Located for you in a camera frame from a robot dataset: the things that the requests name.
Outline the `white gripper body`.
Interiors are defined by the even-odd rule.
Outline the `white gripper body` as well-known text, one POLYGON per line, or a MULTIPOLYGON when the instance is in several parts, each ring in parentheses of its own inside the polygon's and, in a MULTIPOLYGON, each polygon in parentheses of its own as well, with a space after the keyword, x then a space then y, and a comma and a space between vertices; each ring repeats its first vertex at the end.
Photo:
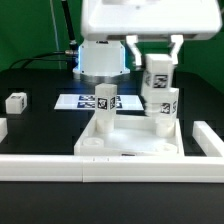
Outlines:
POLYGON ((83 0, 81 34, 88 40, 163 41, 212 38, 222 27, 217 0, 83 0))

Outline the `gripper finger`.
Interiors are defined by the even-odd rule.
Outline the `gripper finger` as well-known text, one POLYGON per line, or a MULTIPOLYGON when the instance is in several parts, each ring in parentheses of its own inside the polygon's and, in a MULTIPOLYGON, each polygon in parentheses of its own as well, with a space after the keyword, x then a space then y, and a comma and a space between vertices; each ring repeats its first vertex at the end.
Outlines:
POLYGON ((170 57, 174 65, 178 64, 178 53, 184 43, 182 35, 171 35, 170 36, 170 57))
POLYGON ((142 54, 137 47, 138 36, 137 35, 127 35, 126 36, 126 44, 128 49, 131 51, 134 57, 134 65, 137 69, 142 68, 142 54))

